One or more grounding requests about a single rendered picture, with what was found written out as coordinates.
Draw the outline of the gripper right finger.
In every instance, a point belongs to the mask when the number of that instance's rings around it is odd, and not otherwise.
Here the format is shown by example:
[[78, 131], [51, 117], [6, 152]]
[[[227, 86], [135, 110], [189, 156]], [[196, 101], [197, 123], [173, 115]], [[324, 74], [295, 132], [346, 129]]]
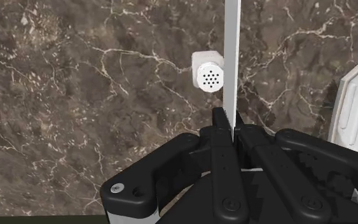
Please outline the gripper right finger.
[[268, 190], [246, 224], [358, 224], [358, 152], [293, 129], [271, 136], [240, 118], [235, 137]]

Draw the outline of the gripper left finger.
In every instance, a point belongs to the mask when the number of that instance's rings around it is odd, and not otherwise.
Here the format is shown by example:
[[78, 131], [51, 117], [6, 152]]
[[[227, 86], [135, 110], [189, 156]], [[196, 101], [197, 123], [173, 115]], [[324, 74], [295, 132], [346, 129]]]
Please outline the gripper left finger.
[[160, 211], [209, 171], [212, 215], [221, 223], [248, 220], [232, 126], [222, 107], [199, 135], [182, 133], [105, 181], [100, 197], [109, 224], [157, 224]]

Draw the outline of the white thin strip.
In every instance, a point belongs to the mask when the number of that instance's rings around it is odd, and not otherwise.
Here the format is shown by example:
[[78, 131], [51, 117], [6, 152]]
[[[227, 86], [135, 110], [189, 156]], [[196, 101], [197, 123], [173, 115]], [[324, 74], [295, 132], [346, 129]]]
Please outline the white thin strip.
[[240, 17], [241, 0], [225, 0], [223, 109], [230, 124], [232, 139], [237, 117]]

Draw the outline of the white salt shaker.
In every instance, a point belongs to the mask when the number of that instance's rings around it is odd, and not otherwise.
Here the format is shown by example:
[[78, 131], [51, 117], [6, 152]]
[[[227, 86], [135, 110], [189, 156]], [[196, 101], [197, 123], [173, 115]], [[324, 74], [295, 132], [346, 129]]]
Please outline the white salt shaker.
[[214, 50], [193, 52], [191, 70], [193, 85], [204, 92], [219, 91], [224, 84], [224, 58]]

